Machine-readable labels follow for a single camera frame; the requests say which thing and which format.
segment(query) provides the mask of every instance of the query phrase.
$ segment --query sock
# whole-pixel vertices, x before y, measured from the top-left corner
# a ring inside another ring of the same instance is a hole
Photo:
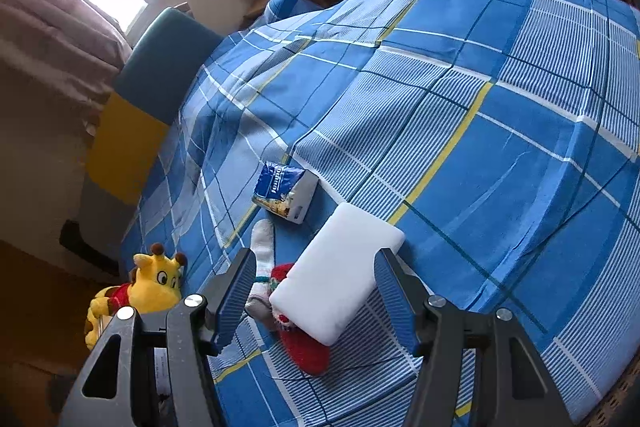
[[[275,329],[269,302],[269,277],[274,264],[273,223],[261,219],[251,232],[251,250],[255,253],[255,282],[247,297],[244,310],[270,331]]]
[[[273,268],[269,283],[270,294],[277,288],[278,283],[286,278],[292,266],[293,263],[289,263]],[[329,347],[310,337],[276,308],[272,308],[272,313],[278,327],[280,340],[289,358],[309,375],[317,376],[324,373],[329,367]]]

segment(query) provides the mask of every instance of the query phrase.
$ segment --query blue plaid bedsheet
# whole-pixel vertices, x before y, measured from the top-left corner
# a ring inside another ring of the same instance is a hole
[[[321,179],[297,259],[337,203],[406,234],[404,261],[457,306],[507,306],[574,421],[640,341],[640,14],[618,0],[272,0],[194,80],[122,245],[183,251],[183,294],[265,217],[264,160]],[[210,359],[230,427],[400,426],[420,360],[374,293],[311,378],[245,317]],[[470,409],[465,354],[454,422]]]

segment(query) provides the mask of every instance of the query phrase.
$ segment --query blue and white tissue packet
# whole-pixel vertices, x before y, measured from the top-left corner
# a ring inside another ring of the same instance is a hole
[[[316,185],[318,177],[306,169],[265,162],[251,199],[277,216],[300,224]]]

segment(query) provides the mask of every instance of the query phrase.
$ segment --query white sock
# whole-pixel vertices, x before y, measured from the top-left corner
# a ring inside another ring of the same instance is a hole
[[[273,223],[261,219],[251,232],[251,250],[255,254],[255,280],[244,306],[250,317],[274,328],[271,304],[269,303],[269,277],[274,266]]]

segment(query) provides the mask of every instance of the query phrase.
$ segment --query plush toy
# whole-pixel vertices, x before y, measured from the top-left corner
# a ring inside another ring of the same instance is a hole
[[[98,340],[98,320],[101,315],[113,316],[123,306],[133,306],[138,313],[159,312],[180,301],[180,268],[187,257],[176,253],[173,259],[164,254],[160,243],[151,245],[151,255],[133,256],[136,267],[129,273],[131,282],[100,290],[89,304],[84,323],[84,342],[94,349]]]

